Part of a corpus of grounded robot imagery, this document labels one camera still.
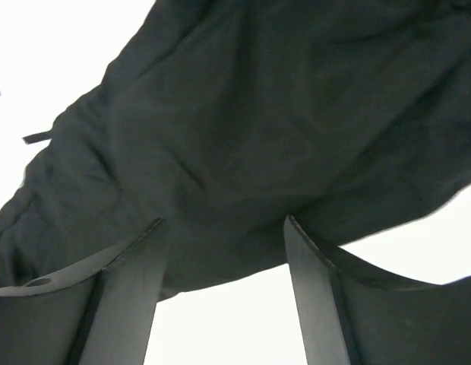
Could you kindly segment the black trousers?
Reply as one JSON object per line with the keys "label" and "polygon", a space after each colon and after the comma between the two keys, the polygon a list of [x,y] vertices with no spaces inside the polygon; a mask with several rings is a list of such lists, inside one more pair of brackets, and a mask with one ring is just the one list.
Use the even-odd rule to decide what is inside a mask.
{"label": "black trousers", "polygon": [[161,297],[343,245],[471,184],[471,1],[158,1],[0,210],[0,287],[158,223]]}

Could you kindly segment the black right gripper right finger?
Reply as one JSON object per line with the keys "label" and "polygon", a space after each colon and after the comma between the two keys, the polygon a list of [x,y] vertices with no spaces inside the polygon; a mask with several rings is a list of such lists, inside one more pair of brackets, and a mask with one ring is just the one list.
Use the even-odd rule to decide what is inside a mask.
{"label": "black right gripper right finger", "polygon": [[471,276],[406,278],[312,239],[294,217],[284,239],[309,364],[471,364]]}

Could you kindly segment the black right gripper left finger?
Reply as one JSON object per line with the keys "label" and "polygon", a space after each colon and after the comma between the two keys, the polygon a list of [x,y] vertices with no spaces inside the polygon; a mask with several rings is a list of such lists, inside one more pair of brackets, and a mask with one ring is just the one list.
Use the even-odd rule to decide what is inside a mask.
{"label": "black right gripper left finger", "polygon": [[0,364],[142,364],[166,270],[156,221],[67,268],[0,288]]}

